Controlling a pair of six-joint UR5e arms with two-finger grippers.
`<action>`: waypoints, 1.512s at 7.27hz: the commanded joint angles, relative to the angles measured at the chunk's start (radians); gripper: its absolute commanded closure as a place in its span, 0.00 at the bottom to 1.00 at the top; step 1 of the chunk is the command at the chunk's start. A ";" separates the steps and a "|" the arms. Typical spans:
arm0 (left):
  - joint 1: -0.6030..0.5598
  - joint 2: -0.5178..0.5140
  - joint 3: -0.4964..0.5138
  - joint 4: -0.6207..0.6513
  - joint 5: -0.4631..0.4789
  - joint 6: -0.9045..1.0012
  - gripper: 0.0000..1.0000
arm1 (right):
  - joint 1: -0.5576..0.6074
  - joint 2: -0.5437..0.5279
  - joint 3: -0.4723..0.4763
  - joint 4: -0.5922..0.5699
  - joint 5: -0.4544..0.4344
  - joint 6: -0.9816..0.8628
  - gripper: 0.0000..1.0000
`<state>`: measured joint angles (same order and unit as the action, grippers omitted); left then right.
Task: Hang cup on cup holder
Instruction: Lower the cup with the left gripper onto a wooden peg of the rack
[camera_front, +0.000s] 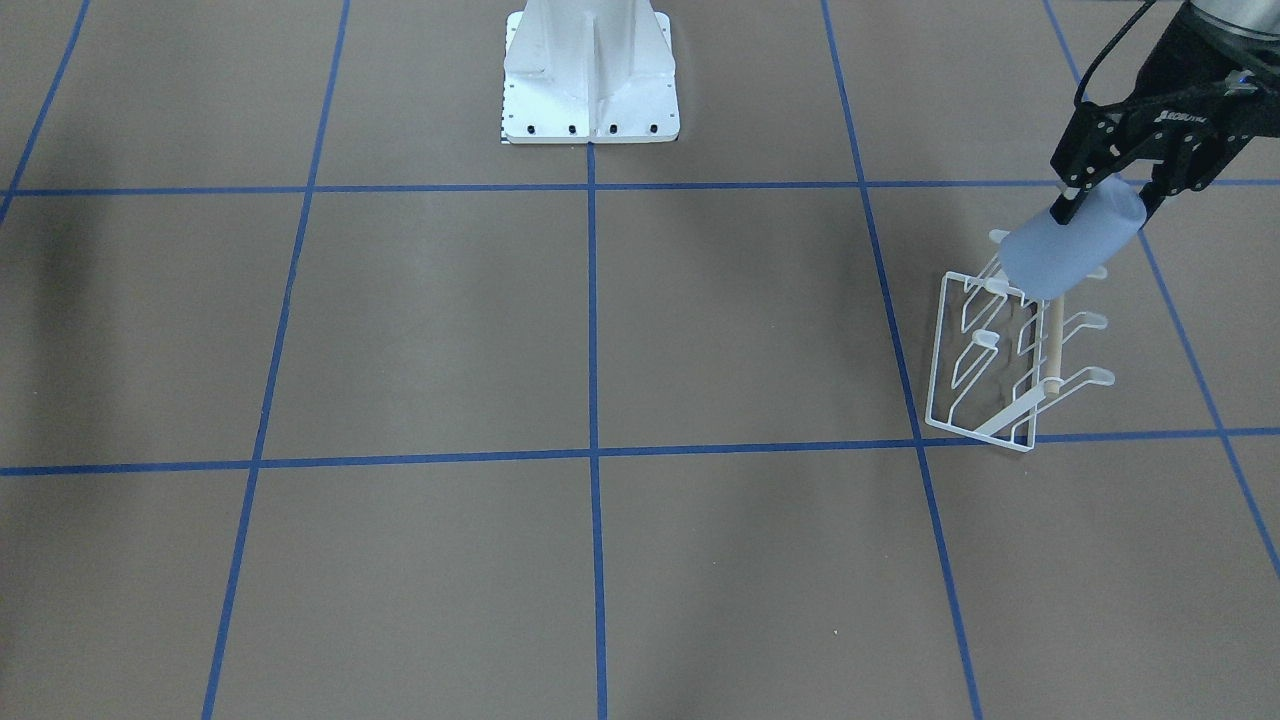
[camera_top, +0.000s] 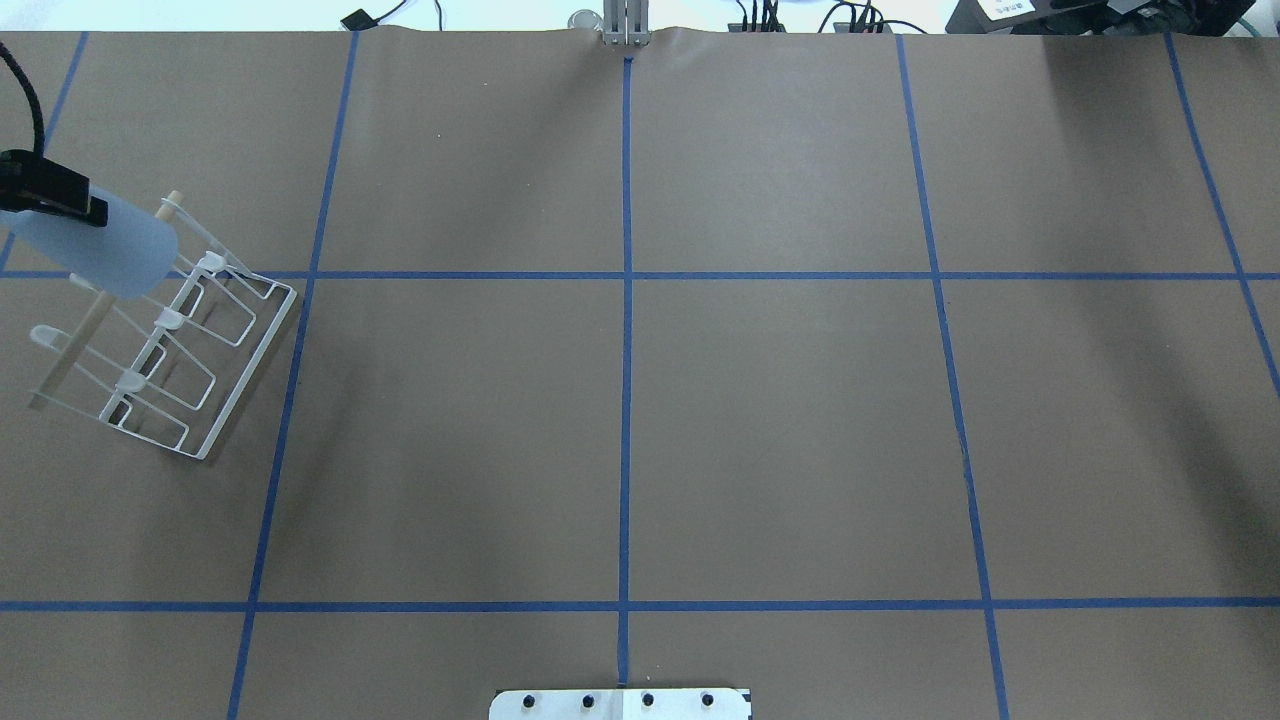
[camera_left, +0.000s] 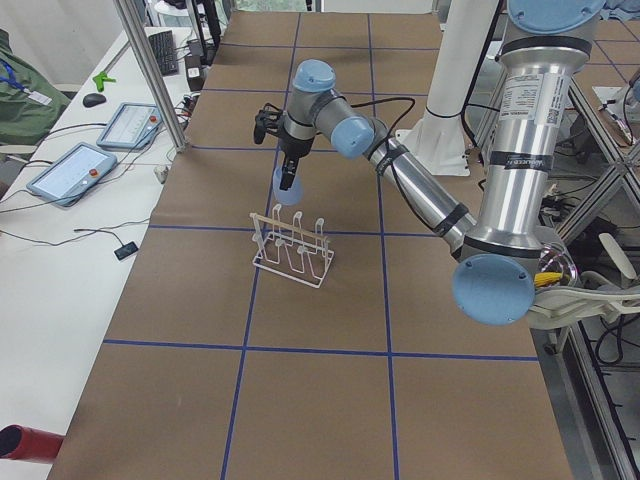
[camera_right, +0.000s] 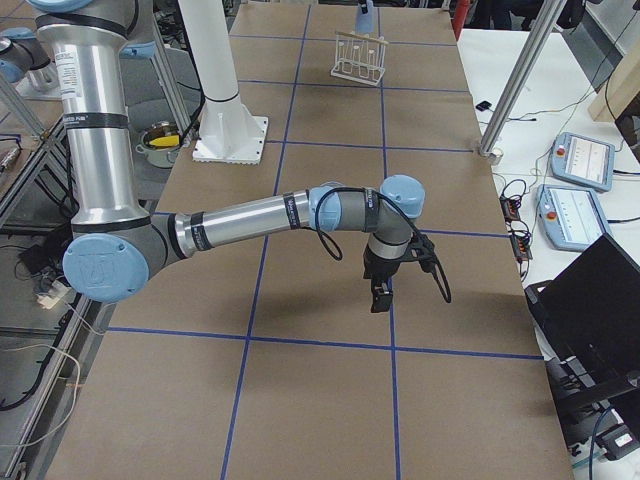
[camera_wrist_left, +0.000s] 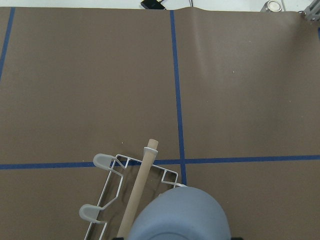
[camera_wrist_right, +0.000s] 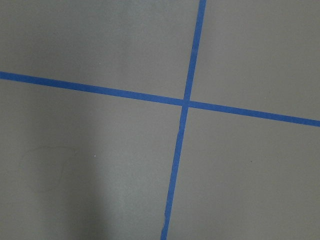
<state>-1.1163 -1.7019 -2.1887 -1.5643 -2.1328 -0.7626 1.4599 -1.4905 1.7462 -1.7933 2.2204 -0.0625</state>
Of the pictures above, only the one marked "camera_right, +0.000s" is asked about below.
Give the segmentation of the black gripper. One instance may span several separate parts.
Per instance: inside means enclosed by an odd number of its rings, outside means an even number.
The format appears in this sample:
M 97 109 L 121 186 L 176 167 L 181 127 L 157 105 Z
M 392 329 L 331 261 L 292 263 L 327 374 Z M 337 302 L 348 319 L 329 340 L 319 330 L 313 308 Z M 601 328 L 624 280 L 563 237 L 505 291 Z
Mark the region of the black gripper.
M 389 312 L 393 305 L 393 290 L 389 279 L 398 271 L 401 258 L 406 253 L 407 246 L 399 245 L 394 258 L 381 257 L 369 245 L 363 253 L 364 279 L 370 280 L 372 304 L 371 313 Z

